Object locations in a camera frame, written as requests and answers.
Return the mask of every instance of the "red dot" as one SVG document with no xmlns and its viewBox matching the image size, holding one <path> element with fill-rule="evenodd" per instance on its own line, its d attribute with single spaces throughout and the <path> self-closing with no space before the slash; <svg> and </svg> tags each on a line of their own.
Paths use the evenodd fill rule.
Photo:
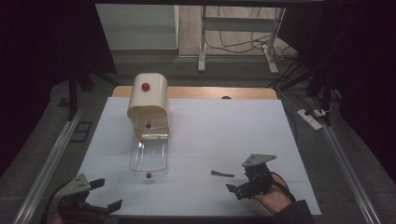
<svg viewBox="0 0 396 224">
<path fill-rule="evenodd" d="M 149 91 L 149 84 L 147 82 L 142 84 L 143 91 Z"/>
</svg>

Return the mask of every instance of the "white wall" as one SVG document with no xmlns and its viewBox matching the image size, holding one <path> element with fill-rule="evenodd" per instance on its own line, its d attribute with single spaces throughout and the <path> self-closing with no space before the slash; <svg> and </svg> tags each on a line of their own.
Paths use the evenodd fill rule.
<svg viewBox="0 0 396 224">
<path fill-rule="evenodd" d="M 110 49 L 177 49 L 178 6 L 96 4 Z"/>
</svg>

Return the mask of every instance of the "white table surface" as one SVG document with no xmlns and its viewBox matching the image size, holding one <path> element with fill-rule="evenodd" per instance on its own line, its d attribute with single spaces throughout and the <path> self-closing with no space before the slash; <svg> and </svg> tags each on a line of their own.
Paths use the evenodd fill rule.
<svg viewBox="0 0 396 224">
<path fill-rule="evenodd" d="M 79 173 L 89 181 L 106 180 L 88 203 L 107 206 L 123 199 L 114 215 L 125 216 L 268 216 L 259 203 L 238 201 L 225 186 L 248 181 L 242 162 L 257 153 L 276 155 L 268 168 L 320 215 L 280 101 L 170 99 L 169 172 L 150 180 L 129 170 L 134 130 L 128 104 L 129 98 L 108 98 L 81 164 Z M 211 170 L 235 177 L 213 176 Z"/>
</svg>

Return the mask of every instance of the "transparent plastic container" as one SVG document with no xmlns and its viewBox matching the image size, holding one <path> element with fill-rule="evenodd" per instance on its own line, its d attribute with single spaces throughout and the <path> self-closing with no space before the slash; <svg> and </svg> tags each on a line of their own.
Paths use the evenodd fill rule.
<svg viewBox="0 0 396 224">
<path fill-rule="evenodd" d="M 139 139 L 134 134 L 129 166 L 134 174 L 142 175 L 147 179 L 165 175 L 168 172 L 167 158 L 167 134 L 148 134 L 143 139 Z"/>
</svg>

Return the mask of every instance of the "black sleeve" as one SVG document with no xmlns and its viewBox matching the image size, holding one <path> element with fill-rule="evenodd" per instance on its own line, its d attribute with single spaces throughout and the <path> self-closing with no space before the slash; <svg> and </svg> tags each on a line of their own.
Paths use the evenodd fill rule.
<svg viewBox="0 0 396 224">
<path fill-rule="evenodd" d="M 305 200 L 292 203 L 280 213 L 274 215 L 276 224 L 313 224 L 311 212 Z"/>
</svg>

